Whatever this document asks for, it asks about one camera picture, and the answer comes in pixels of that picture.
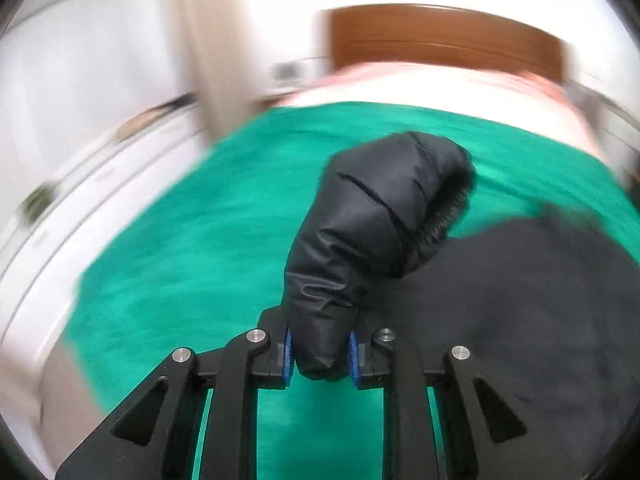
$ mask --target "wooden headboard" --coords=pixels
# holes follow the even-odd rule
[[[337,70],[365,61],[410,61],[516,73],[562,82],[562,41],[524,23],[419,5],[366,5],[330,11]]]

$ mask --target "white curtain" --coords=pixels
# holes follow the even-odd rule
[[[251,116],[240,0],[175,0],[207,127],[220,138]]]

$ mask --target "black fabric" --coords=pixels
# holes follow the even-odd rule
[[[628,420],[622,434],[590,473],[588,480],[620,480],[638,478],[640,472],[640,402]]]
[[[593,470],[640,399],[640,271],[591,224],[559,214],[451,239],[366,307],[427,367],[464,345]]]
[[[344,375],[344,345],[371,280],[428,261],[471,185],[466,151],[427,134],[393,134],[332,158],[285,269],[282,303],[304,375]]]

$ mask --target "pink blanket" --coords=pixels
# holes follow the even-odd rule
[[[530,72],[511,75],[404,62],[363,63],[340,70],[279,105],[348,101],[411,105],[487,119],[564,142],[607,162],[562,88]]]

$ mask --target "black gripper frame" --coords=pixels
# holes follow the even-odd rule
[[[187,480],[207,391],[200,480],[255,480],[257,392],[289,385],[292,355],[281,307],[224,348],[169,354],[63,462],[56,480]]]
[[[464,358],[430,356],[441,365],[425,368],[417,347],[373,315],[351,333],[352,380],[361,390],[384,389],[383,480],[579,479],[552,429],[500,386],[473,349],[457,355]]]

